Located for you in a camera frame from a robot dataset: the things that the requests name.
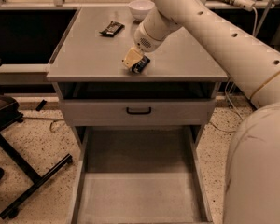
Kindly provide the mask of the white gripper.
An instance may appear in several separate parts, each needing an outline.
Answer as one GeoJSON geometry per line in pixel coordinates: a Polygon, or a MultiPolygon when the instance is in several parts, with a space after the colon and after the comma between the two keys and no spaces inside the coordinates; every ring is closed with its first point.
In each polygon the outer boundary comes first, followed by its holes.
{"type": "Polygon", "coordinates": [[[131,69],[143,59],[144,52],[156,50],[163,41],[163,31],[154,26],[145,25],[141,22],[133,35],[136,47],[131,47],[125,55],[122,63],[131,69]]]}

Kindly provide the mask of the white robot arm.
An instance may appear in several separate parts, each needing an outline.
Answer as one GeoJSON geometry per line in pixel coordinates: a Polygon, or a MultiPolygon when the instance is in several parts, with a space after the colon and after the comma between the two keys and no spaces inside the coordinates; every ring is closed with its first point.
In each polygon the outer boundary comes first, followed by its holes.
{"type": "Polygon", "coordinates": [[[185,28],[255,106],[235,132],[225,171],[223,224],[280,224],[280,52],[210,11],[205,0],[153,0],[123,59],[142,62],[185,28]]]}

